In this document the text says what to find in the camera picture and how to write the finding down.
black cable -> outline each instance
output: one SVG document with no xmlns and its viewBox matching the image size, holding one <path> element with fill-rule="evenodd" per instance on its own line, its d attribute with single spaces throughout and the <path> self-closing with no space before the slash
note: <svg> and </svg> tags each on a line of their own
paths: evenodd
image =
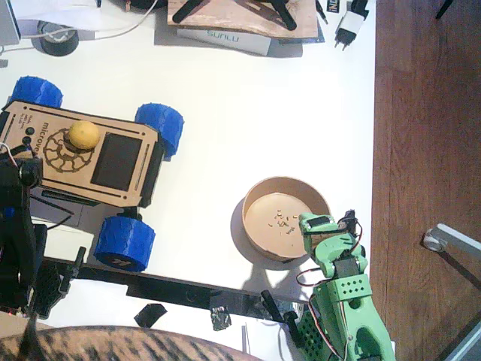
<svg viewBox="0 0 481 361">
<path fill-rule="evenodd" d="M 67 222 L 68 220 L 70 220 L 70 219 L 72 218 L 72 216 L 75 214 L 74 212 L 68 210 L 67 208 L 63 208 L 63 207 L 61 207 L 60 205 L 56 205 L 55 203 L 48 202 L 48 201 L 46 201 L 45 199 L 38 198 L 38 197 L 36 197 L 36 196 L 30 196 L 30 198 L 34 199 L 34 200 L 37 201 L 37 202 L 44 203 L 45 205 L 49 205 L 50 207 L 59 209 L 60 211 L 64 211 L 65 213 L 68 213 L 68 214 L 69 214 L 66 218 L 64 218 L 63 220 L 61 220 L 61 221 L 58 222 L 57 224 L 54 224 L 53 226 L 48 227 L 47 230 L 49 230 L 49 229 L 54 229 L 54 228 L 56 228 L 56 227 L 58 227 L 58 226 L 61 226 L 62 224 L 64 224 L 64 223 Z"/>
<path fill-rule="evenodd" d="M 57 224 L 54 224 L 53 226 L 50 226 L 50 227 L 47 227 L 47 231 L 50 230 L 50 229 L 54 229 L 58 226 L 61 226 L 62 224 L 64 224 L 65 222 L 67 222 L 68 220 L 70 220 L 72 218 L 72 216 L 67 216 L 65 217 L 63 220 L 61 220 L 60 222 L 58 222 Z"/>
</svg>

metal chair leg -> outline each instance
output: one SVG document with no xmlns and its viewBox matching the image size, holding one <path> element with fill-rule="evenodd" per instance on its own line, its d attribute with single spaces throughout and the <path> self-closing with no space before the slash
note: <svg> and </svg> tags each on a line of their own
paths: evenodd
<svg viewBox="0 0 481 361">
<path fill-rule="evenodd" d="M 453 1 L 454 0 L 446 0 L 444 2 L 443 6 L 436 15 L 436 20 L 439 20 L 444 15 L 444 13 L 446 13 L 446 10 L 448 10 L 448 7 L 452 4 Z"/>
</svg>

striped fur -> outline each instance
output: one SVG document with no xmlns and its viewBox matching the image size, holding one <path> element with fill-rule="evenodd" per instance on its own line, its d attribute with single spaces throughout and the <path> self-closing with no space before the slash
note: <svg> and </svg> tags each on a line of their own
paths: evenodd
<svg viewBox="0 0 481 361">
<path fill-rule="evenodd" d="M 121 326 L 45 329 L 38 340 L 47 359 L 120 360 L 256 360 L 230 347 L 177 333 Z M 22 336 L 0 339 L 0 360 L 16 360 Z"/>
</svg>

wooden floor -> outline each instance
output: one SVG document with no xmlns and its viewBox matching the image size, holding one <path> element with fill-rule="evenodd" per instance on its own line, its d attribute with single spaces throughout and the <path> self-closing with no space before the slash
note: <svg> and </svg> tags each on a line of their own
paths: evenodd
<svg viewBox="0 0 481 361">
<path fill-rule="evenodd" d="M 481 320 L 481 262 L 419 244 L 436 223 L 481 241 L 481 1 L 440 5 L 377 2 L 371 277 L 402 361 L 444 359 Z"/>
</svg>

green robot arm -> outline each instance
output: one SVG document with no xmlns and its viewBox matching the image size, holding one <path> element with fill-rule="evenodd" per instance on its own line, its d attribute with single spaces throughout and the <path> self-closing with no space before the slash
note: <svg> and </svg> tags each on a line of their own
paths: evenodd
<svg viewBox="0 0 481 361">
<path fill-rule="evenodd" d="M 310 308 L 319 315 L 307 312 L 298 324 L 307 341 L 304 356 L 308 360 L 395 361 L 364 274 L 368 261 L 356 241 L 356 224 L 354 211 L 339 223 L 328 215 L 299 216 L 304 248 L 327 278 L 314 288 L 310 299 Z"/>
</svg>

